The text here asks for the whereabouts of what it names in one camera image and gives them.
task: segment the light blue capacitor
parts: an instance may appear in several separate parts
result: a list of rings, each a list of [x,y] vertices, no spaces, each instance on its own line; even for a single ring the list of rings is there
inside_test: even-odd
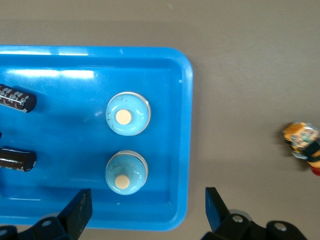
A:
[[[139,191],[148,178],[146,160],[137,152],[117,152],[105,168],[105,180],[109,188],[120,195],[131,195]]]
[[[118,93],[109,101],[105,117],[115,133],[134,136],[148,126],[151,108],[149,102],[140,94],[125,91]]]

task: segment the blue plastic tray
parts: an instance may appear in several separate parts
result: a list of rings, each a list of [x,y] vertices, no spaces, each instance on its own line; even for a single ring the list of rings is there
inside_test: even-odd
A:
[[[0,169],[0,223],[32,225],[60,212],[81,188],[92,189],[89,228],[166,231],[185,218],[193,71],[163,47],[0,46],[0,83],[33,93],[30,113],[0,106],[1,147],[34,151],[30,172]],[[151,106],[135,136],[113,132],[109,100],[136,92]],[[133,195],[108,188],[105,168],[118,151],[147,161],[145,186]]]

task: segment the black capacitor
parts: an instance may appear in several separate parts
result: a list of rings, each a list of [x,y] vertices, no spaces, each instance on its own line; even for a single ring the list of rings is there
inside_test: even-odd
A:
[[[37,98],[35,95],[0,84],[0,104],[23,113],[29,113],[35,108],[36,103]]]
[[[35,166],[36,160],[34,152],[0,148],[0,167],[2,168],[28,172]]]

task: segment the metal bolt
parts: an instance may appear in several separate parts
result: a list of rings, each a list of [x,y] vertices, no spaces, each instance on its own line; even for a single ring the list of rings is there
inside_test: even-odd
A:
[[[50,224],[51,224],[51,220],[44,221],[44,222],[42,223],[42,227],[49,226]]]
[[[4,236],[4,235],[6,235],[6,234],[7,234],[7,232],[8,232],[8,230],[7,230],[7,229],[0,230],[0,236]]]
[[[242,223],[244,220],[242,217],[240,217],[239,215],[234,215],[232,217],[233,221],[235,221],[236,223]]]
[[[283,223],[281,223],[281,222],[276,222],[276,223],[274,224],[274,227],[275,227],[276,229],[278,229],[279,231],[282,231],[282,232],[287,231],[287,227],[286,227]]]

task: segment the electrolytic capacitor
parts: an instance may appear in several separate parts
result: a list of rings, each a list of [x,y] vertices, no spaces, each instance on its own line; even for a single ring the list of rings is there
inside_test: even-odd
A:
[[[29,113],[35,108],[36,103],[35,95],[0,84],[0,104],[23,113]]]
[[[34,152],[0,148],[0,167],[2,168],[28,172],[35,166],[36,160]]]

